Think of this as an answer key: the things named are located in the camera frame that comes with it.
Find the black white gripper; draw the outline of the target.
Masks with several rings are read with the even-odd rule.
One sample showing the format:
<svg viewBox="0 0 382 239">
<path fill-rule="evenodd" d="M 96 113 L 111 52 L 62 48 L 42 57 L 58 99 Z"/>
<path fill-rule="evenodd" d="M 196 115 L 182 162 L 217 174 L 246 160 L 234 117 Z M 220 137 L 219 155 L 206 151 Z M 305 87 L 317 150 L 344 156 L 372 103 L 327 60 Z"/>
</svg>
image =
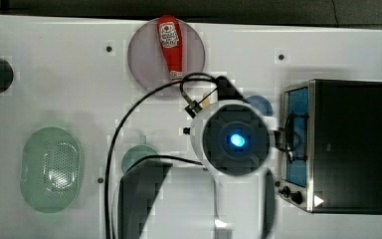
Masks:
<svg viewBox="0 0 382 239">
<path fill-rule="evenodd" d="M 230 80 L 224 76 L 220 76 L 215 79 L 215 85 L 217 87 L 217 99 L 219 101 L 235 100 L 244 102 L 243 95 L 235 88 Z"/>
</svg>

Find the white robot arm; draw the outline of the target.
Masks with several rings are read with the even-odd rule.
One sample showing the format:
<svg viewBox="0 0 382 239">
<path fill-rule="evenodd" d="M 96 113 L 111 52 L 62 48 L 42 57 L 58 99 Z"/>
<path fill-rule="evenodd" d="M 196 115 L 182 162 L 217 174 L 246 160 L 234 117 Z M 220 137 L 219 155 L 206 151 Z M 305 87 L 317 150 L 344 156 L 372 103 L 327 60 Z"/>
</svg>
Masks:
<svg viewBox="0 0 382 239">
<path fill-rule="evenodd" d="M 203 109 L 184 91 L 188 82 L 209 82 L 216 86 L 218 100 Z M 268 219 L 267 179 L 275 137 L 264 116 L 251 106 L 225 77 L 193 73 L 178 83 L 187 113 L 192 122 L 184 132 L 190 136 L 197 159 L 210 172 L 215 185 L 216 218 L 232 225 L 237 239 L 267 239 L 271 226 Z M 178 160 L 172 155 L 147 155 L 138 159 L 120 180 L 118 205 L 119 239 L 139 239 L 146 214 L 138 211 L 145 199 L 143 188 L 161 187 L 162 180 Z"/>
</svg>

